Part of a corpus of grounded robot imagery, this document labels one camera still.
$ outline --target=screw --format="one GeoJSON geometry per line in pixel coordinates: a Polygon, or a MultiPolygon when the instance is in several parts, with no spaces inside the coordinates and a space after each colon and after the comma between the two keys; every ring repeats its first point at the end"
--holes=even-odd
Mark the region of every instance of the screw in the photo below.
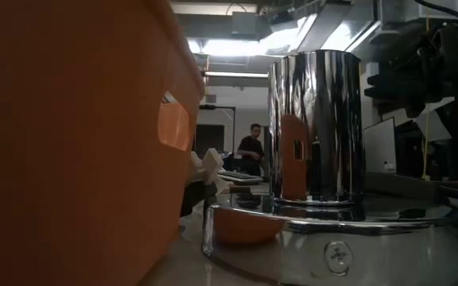
{"type": "Polygon", "coordinates": [[[324,260],[331,273],[345,276],[353,264],[353,252],[345,242],[330,242],[324,247],[324,260]]]}

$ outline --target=person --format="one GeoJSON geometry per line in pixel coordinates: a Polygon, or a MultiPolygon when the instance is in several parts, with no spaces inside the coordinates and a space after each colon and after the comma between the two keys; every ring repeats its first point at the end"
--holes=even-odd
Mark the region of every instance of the person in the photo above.
{"type": "Polygon", "coordinates": [[[258,140],[261,134],[261,126],[254,123],[250,126],[250,136],[244,137],[239,144],[238,154],[242,156],[243,164],[241,171],[252,175],[261,175],[261,163],[264,157],[261,142],[258,140]]]}

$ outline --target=metal canister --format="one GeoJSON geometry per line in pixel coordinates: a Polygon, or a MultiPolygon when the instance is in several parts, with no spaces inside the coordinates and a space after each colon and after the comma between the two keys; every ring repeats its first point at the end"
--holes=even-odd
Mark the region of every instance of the metal canister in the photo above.
{"type": "Polygon", "coordinates": [[[319,50],[271,66],[270,193],[290,203],[339,205],[363,196],[360,60],[319,50]]]}

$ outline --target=metal plate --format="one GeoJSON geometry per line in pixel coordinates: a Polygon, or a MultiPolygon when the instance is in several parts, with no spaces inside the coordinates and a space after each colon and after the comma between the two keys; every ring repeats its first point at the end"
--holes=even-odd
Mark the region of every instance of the metal plate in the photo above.
{"type": "Polygon", "coordinates": [[[271,283],[457,285],[455,216],[450,207],[400,199],[340,209],[220,195],[206,213],[202,250],[271,283]]]}

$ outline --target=countertop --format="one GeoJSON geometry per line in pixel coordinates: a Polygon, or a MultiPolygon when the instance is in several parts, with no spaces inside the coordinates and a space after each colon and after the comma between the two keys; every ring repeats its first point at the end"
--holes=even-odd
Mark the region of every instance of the countertop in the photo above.
{"type": "Polygon", "coordinates": [[[200,250],[202,217],[193,213],[181,221],[178,239],[169,253],[142,280],[140,286],[261,286],[268,285],[240,276],[214,264],[200,250]]]}

